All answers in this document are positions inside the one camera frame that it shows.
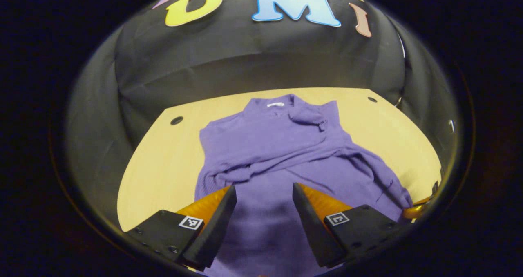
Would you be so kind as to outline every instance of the wooden table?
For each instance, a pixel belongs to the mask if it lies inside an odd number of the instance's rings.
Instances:
[[[429,197],[434,183],[441,180],[441,165],[428,139],[401,111],[369,89],[314,87],[229,95],[167,108],[158,117],[134,152],[120,184],[122,230],[129,231],[158,210],[176,212],[194,202],[204,162],[199,132],[209,122],[242,111],[251,98],[290,93],[310,104],[336,100],[344,130],[355,143],[385,161],[414,202]],[[183,121],[171,125],[178,116]]]

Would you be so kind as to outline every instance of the yellow letter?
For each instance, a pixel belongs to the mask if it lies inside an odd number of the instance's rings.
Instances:
[[[361,7],[358,5],[349,3],[351,7],[354,9],[354,12],[356,13],[356,19],[358,20],[358,24],[356,25],[356,31],[360,33],[363,36],[369,37],[372,36],[369,30],[369,23],[367,22],[367,13]]]
[[[222,0],[206,0],[203,7],[190,12],[186,11],[187,3],[189,3],[189,0],[179,0],[166,8],[168,12],[165,17],[165,24],[167,26],[179,26],[202,18],[217,9],[222,4]]]

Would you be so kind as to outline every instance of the blue letter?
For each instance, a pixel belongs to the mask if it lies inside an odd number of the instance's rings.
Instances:
[[[306,7],[310,13],[306,19],[317,24],[340,27],[342,24],[332,14],[327,0],[258,0],[258,13],[253,20],[281,20],[284,15],[276,11],[277,4],[293,20],[298,20]]]

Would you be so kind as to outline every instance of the clothing label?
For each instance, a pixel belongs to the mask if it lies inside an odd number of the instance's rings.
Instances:
[[[267,107],[269,106],[284,106],[285,104],[283,102],[274,102],[271,104],[267,104]]]

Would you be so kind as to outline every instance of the purple sweater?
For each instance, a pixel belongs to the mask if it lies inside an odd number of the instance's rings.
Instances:
[[[224,243],[204,271],[209,276],[327,271],[308,245],[293,203],[294,182],[353,207],[368,204],[395,221],[412,206],[394,172],[342,129],[335,101],[310,105],[293,94],[254,98],[242,112],[210,122],[200,140],[205,163],[195,200],[225,186],[237,189]]]

